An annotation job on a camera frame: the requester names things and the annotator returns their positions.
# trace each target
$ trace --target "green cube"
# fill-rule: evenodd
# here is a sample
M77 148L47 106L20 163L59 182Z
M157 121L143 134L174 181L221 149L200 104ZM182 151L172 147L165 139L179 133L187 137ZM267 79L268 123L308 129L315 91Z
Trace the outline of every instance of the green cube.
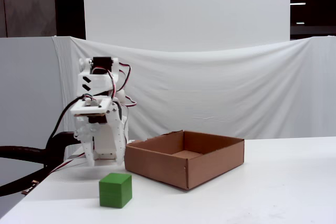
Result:
M99 181L102 207L123 208L132 199L132 175L111 173Z

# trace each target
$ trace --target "white table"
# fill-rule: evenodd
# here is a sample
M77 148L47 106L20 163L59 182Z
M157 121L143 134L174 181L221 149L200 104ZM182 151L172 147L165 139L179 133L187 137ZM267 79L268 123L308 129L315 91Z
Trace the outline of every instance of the white table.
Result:
M84 159L46 178L5 223L336 223L336 137L247 140L244 165L190 191L132 174L123 209L99 206L98 180L124 167Z

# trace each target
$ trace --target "open cardboard box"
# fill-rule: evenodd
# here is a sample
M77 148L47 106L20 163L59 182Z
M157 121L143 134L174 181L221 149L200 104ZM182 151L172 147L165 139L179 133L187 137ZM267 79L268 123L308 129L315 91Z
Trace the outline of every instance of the open cardboard box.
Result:
M179 131L126 146L125 167L191 189L244 163L244 140Z

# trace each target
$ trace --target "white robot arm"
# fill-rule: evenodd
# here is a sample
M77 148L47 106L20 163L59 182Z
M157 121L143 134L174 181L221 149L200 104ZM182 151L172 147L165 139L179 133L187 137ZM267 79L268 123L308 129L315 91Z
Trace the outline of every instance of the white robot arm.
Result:
M81 141L88 163L93 166L97 159L115 159L123 162L125 145L128 142L128 118L122 115L122 107L128 111L132 101L122 87L117 90L119 80L117 58L94 57L80 62L82 72L78 75L77 96L85 95L72 107L76 118L75 137Z

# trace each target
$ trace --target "white curtain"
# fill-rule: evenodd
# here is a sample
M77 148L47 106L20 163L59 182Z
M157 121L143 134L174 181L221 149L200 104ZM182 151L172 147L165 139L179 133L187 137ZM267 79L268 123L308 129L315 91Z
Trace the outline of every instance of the white curtain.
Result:
M54 37L64 105L79 58L132 66L130 137L191 130L245 139L335 136L336 38L208 52L162 52ZM66 129L73 128L67 115Z

